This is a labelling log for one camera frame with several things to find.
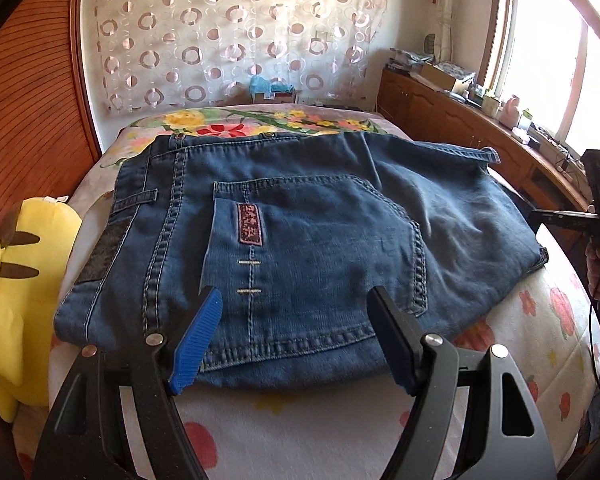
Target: denim pants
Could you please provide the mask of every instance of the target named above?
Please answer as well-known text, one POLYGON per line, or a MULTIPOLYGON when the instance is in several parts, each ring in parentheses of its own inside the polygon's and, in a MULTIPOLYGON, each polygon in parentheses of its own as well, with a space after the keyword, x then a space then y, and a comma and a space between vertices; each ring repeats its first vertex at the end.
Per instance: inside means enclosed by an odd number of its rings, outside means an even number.
POLYGON ((224 311, 198 380, 354 380, 387 370, 366 316, 373 286, 451 338, 546 261, 488 175, 491 148, 269 135, 158 136, 126 161, 58 337, 120 348, 168 331, 213 285, 224 311))

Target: red embroidered label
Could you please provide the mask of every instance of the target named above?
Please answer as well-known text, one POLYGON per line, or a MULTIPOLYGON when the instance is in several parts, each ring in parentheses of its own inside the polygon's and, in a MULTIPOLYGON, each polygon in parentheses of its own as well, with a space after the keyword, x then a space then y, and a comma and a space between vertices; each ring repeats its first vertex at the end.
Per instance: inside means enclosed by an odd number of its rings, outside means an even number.
POLYGON ((262 245, 258 206, 238 204, 238 238, 242 244, 262 245))

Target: window pane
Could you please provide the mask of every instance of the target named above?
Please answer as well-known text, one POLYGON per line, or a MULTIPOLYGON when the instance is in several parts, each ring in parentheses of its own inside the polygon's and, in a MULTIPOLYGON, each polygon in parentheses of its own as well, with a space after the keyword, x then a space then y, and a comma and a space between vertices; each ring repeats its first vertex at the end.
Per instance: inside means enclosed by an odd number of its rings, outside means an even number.
POLYGON ((504 100, 520 97, 534 120, 555 133, 571 90, 580 43, 580 15, 569 0, 518 0, 504 100))
POLYGON ((587 40, 582 92, 567 134, 567 144, 579 154, 587 148, 600 150, 600 40, 591 29, 587 40))

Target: slatted wooden panel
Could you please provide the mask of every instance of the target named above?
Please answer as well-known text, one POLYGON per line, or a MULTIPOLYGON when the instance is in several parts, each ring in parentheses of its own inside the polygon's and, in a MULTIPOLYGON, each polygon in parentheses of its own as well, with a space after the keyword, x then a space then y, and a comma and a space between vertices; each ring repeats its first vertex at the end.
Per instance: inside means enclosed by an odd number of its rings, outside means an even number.
POLYGON ((23 0, 0 29, 0 218, 24 198, 71 194, 97 160, 70 10, 72 0, 23 0))

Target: window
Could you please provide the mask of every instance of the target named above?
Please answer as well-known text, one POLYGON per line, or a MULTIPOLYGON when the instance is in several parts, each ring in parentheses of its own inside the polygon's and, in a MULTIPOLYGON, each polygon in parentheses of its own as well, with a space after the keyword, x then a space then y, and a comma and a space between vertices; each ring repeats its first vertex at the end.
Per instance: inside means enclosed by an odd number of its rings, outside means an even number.
POLYGON ((581 155, 600 149, 600 40, 569 0, 508 0, 491 86, 581 155))

